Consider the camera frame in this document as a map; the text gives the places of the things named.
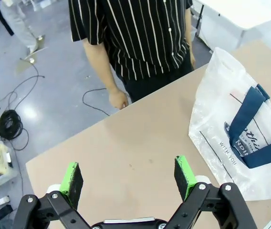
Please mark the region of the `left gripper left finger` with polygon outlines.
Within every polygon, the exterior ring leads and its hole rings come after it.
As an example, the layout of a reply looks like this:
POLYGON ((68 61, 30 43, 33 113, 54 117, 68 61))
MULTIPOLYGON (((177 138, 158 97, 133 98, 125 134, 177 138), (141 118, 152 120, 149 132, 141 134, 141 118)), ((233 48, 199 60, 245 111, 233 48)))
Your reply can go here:
POLYGON ((59 190, 46 193, 42 198, 24 195, 12 224, 14 229, 46 229, 51 221, 60 221, 66 229, 90 229, 78 213, 77 207, 83 187, 79 164, 70 163, 59 190))

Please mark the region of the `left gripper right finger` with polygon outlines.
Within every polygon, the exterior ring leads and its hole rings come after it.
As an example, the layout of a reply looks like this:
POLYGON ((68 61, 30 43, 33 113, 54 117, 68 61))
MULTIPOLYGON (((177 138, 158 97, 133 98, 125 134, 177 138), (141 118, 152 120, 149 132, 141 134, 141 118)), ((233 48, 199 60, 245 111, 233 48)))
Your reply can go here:
POLYGON ((221 229, 256 229, 257 225, 235 183, 215 187, 197 181, 185 156, 175 158, 175 181, 182 204, 166 224, 167 229, 191 229, 202 212, 211 212, 221 229))

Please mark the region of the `person's right hand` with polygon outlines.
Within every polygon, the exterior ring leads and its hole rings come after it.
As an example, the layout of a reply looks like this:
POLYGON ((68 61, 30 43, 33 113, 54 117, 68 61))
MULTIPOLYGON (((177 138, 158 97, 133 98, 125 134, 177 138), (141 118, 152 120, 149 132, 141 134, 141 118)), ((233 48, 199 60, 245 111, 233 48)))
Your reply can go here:
POLYGON ((122 110, 129 105, 127 95, 121 90, 109 92, 109 101, 114 108, 119 110, 122 110))

